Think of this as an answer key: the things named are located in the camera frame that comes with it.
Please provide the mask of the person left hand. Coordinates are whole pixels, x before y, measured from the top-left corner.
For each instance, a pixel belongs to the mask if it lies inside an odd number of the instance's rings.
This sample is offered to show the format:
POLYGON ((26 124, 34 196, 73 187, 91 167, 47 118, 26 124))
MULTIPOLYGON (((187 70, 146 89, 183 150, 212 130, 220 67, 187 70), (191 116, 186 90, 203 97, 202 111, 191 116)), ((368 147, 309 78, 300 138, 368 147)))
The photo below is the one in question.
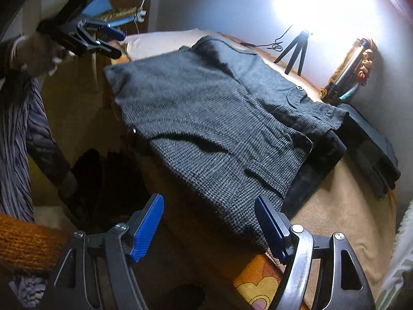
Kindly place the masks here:
POLYGON ((74 56, 48 35, 35 32, 13 42, 10 67, 34 78, 52 76, 62 62, 74 56))

